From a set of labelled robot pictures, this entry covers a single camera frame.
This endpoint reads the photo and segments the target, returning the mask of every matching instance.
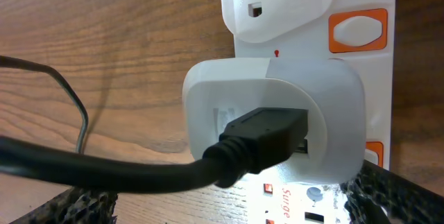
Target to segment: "plug strain relief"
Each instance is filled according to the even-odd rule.
[[[253,165],[251,152],[245,142],[237,137],[228,137],[210,146],[203,153],[203,158],[221,160],[225,163],[225,173],[215,183],[221,188],[228,188],[249,172]]]

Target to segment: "outlet slot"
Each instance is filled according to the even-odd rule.
[[[309,221],[310,223],[324,223],[324,216],[305,212],[305,221]]]
[[[258,17],[262,14],[262,2],[248,4],[248,14],[250,17]]]
[[[304,139],[304,141],[299,144],[294,152],[299,154],[308,154],[308,141]]]

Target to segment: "black cable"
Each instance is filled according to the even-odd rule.
[[[74,104],[80,111],[80,115],[82,116],[82,126],[80,127],[80,133],[78,134],[76,147],[76,152],[82,153],[83,142],[85,139],[86,131],[88,129],[88,113],[85,109],[85,106],[83,106],[82,101],[80,101],[79,97],[76,95],[71,86],[69,86],[69,83],[63,78],[63,76],[58,73],[58,71],[56,71],[53,67],[2,55],[0,55],[0,67],[42,72],[50,75],[57,81],[57,83],[66,91],[66,93],[68,93],[69,97],[74,102]]]
[[[215,183],[223,160],[137,164],[107,160],[0,137],[0,172],[82,188],[128,193],[173,193]]]

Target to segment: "wooden table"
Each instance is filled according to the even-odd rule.
[[[398,0],[392,171],[444,195],[444,0]],[[194,64],[234,55],[220,0],[0,0],[0,54],[55,67],[91,119],[86,153],[190,162],[181,106]],[[0,135],[74,150],[80,115],[48,76],[0,70]],[[65,186],[0,175],[0,223]],[[245,223],[246,192],[121,194],[119,223]]]

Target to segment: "black plug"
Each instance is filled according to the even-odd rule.
[[[257,108],[227,124],[219,143],[203,154],[226,163],[216,186],[231,187],[246,173],[258,174],[289,159],[305,140],[307,118],[307,110]]]

